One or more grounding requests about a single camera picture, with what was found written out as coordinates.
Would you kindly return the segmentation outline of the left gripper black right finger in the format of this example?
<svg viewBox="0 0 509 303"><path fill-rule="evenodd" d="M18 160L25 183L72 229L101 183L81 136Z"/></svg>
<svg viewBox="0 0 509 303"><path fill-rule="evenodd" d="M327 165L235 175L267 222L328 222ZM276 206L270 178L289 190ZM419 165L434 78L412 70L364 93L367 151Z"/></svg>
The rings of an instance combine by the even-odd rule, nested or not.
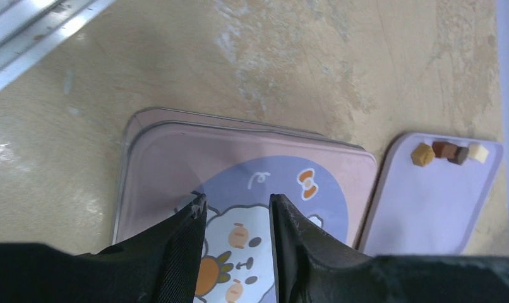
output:
<svg viewBox="0 0 509 303"><path fill-rule="evenodd" d="M509 258L367 256L270 196L278 302L509 302Z"/></svg>

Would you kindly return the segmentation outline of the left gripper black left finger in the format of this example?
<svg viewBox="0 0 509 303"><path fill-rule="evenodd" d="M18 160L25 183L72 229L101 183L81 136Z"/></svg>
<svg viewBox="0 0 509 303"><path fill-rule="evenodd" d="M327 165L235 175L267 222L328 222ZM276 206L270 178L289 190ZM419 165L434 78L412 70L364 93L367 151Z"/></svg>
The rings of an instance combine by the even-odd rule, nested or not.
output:
<svg viewBox="0 0 509 303"><path fill-rule="evenodd" d="M0 243L0 302L192 302L208 201L96 254L40 243Z"/></svg>

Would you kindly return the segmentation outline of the silver square tin lid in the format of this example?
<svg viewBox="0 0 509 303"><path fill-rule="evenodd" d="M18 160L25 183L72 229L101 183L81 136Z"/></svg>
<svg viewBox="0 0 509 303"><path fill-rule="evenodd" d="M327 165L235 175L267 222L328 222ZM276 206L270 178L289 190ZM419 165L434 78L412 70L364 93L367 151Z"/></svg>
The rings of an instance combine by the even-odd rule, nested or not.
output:
<svg viewBox="0 0 509 303"><path fill-rule="evenodd" d="M127 138L113 239L126 240L204 194L195 302L274 302L270 196L286 195L315 225L352 245L376 169L372 154L338 141L158 122Z"/></svg>

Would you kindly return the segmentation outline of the pink divided chocolate tin box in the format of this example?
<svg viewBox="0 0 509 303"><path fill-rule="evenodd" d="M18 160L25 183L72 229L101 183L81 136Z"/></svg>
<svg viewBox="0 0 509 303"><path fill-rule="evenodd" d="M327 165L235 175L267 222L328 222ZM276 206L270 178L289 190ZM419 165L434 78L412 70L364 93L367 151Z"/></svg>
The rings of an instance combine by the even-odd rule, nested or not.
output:
<svg viewBox="0 0 509 303"><path fill-rule="evenodd" d="M124 138L121 143L120 173L128 168L130 146L135 143L136 137L144 128L159 122L186 122L192 124L201 124L204 126L215 126L221 128L231 128L240 130L271 131L274 133L283 133L295 135L300 138L318 139L330 143L337 143L337 140L331 140L320 133L308 131L306 129L290 128L287 126L278 126L262 122L255 122L231 117L216 116L211 114L202 114L186 110L168 109L165 107L147 107L135 112L128 120L124 129Z"/></svg>

